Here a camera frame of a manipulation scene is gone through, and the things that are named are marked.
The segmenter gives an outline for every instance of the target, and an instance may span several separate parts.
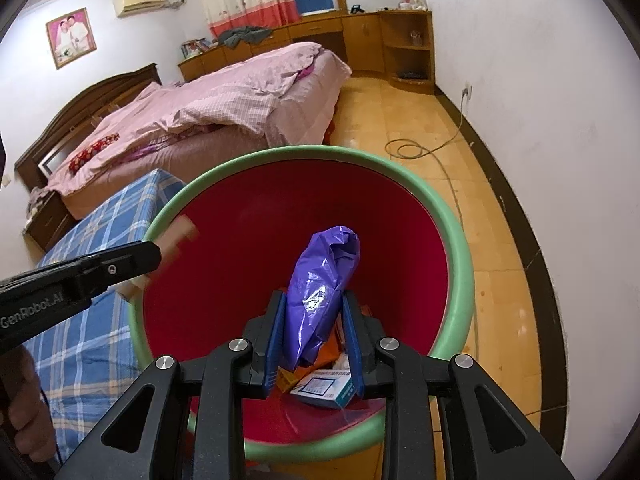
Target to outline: tile floor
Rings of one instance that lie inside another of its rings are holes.
[[[427,181],[456,212],[447,177],[431,155],[393,159],[385,144],[409,138],[439,146],[457,125],[434,96],[397,90],[386,81],[352,78],[340,93],[332,144],[395,160]],[[413,153],[407,148],[408,155]],[[529,288],[513,237],[493,191],[462,136],[437,152],[458,197],[476,279],[476,318],[464,351],[472,355],[536,426],[540,425],[538,336]],[[442,437],[434,414],[438,478],[444,478]],[[280,466],[306,480],[380,478],[380,446],[359,455],[299,466]]]

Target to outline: plaid tablecloth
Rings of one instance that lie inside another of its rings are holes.
[[[152,220],[184,184],[154,170],[84,218],[47,253],[39,267],[142,240]],[[115,292],[28,341],[25,346],[49,399],[63,460],[136,379],[127,303]]]

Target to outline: silver screw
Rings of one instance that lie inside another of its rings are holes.
[[[393,337],[385,337],[380,340],[380,348],[383,350],[397,350],[399,346],[398,339]]]
[[[245,348],[249,346],[249,343],[242,338],[234,339],[231,343],[229,343],[229,350],[233,352],[241,352]]]
[[[460,368],[471,368],[474,365],[474,359],[466,354],[456,355],[454,361]]]
[[[161,370],[167,370],[167,368],[171,368],[174,365],[174,358],[170,355],[163,355],[156,359],[156,367]]]

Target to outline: nightstand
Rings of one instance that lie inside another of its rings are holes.
[[[56,192],[49,193],[23,234],[29,235],[39,247],[47,252],[67,234],[78,221],[66,209]]]

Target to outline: pillow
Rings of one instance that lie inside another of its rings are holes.
[[[104,148],[113,144],[116,140],[120,138],[120,134],[111,134],[103,137],[99,140],[96,140],[91,146],[85,148],[79,153],[76,153],[74,158],[71,159],[69,163],[69,173],[74,176],[80,168],[82,168],[86,163],[88,163],[95,155],[100,153]]]

